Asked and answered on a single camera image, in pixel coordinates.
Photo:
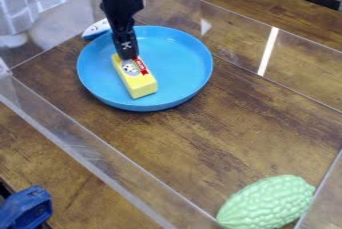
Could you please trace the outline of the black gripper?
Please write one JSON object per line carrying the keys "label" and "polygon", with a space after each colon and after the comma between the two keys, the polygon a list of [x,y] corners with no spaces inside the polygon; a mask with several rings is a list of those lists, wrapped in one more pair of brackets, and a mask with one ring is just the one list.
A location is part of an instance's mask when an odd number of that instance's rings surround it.
{"label": "black gripper", "polygon": [[122,60],[135,59],[139,55],[134,15],[143,8],[143,0],[102,0],[102,9],[112,30],[114,45]]}

